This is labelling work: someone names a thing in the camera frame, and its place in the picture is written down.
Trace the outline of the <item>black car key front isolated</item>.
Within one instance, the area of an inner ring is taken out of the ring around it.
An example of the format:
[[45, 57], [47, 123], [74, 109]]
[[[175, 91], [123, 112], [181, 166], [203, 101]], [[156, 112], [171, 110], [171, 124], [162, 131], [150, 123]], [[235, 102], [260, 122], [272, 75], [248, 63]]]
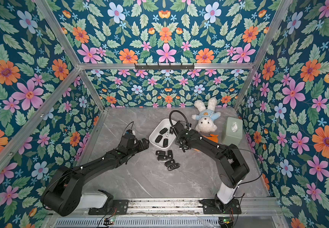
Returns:
[[168, 128], [163, 128], [163, 129], [160, 130], [159, 133], [160, 133], [161, 135], [165, 135], [167, 132], [168, 132]]

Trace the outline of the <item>white plastic storage box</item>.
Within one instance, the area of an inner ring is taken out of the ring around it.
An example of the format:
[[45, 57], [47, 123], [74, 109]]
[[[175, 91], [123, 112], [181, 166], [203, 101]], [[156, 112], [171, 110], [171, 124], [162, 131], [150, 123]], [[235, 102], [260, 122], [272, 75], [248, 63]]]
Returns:
[[176, 141], [176, 136], [170, 132], [170, 128], [169, 118], [163, 119], [149, 136], [150, 143], [159, 150], [168, 150]]

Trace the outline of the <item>black key with chrome trim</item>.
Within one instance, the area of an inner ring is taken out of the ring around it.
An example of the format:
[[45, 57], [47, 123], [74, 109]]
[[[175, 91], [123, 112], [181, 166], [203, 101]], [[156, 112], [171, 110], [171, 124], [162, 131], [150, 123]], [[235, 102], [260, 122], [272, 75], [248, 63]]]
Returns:
[[167, 167], [167, 170], [168, 170], [168, 171], [173, 171], [173, 170], [178, 169], [179, 167], [180, 167], [180, 164], [179, 164], [179, 163], [174, 163], [174, 164], [168, 166], [168, 167]]

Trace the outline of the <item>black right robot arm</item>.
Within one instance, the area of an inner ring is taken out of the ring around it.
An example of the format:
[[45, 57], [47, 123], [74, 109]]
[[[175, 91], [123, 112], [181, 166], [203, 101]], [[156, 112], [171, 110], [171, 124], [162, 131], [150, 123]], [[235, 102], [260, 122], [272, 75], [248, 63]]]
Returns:
[[219, 213], [226, 213], [233, 205], [238, 186], [250, 171], [239, 148], [234, 144], [227, 146], [211, 141], [196, 130], [186, 128], [181, 122], [171, 125], [171, 129], [183, 151], [185, 148], [195, 149], [215, 161], [222, 181], [215, 195], [215, 207]]

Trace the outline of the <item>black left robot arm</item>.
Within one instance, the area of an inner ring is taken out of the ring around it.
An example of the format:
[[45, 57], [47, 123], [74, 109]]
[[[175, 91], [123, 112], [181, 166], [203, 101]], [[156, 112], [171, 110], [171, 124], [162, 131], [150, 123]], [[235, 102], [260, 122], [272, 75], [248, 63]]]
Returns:
[[125, 133], [119, 145], [103, 156], [72, 168], [60, 167], [41, 197], [42, 206], [61, 216], [71, 214], [84, 201], [82, 189], [86, 183], [126, 164], [135, 154], [148, 148], [149, 140], [138, 140], [133, 133]]

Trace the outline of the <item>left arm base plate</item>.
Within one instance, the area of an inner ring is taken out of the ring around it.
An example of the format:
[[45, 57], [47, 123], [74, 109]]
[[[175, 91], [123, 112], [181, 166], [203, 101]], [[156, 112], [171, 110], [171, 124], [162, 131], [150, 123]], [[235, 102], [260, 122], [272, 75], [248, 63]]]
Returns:
[[89, 215], [126, 215], [128, 210], [129, 200], [115, 199], [107, 202], [102, 208], [91, 208], [88, 211]]

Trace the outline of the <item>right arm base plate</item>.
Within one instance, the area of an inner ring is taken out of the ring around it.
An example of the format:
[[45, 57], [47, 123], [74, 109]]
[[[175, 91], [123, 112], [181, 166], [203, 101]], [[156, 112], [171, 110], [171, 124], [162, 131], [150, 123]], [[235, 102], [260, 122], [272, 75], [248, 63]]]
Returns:
[[202, 199], [199, 203], [203, 207], [204, 214], [241, 214], [241, 206], [238, 199], [232, 199], [228, 204], [223, 204], [220, 200]]

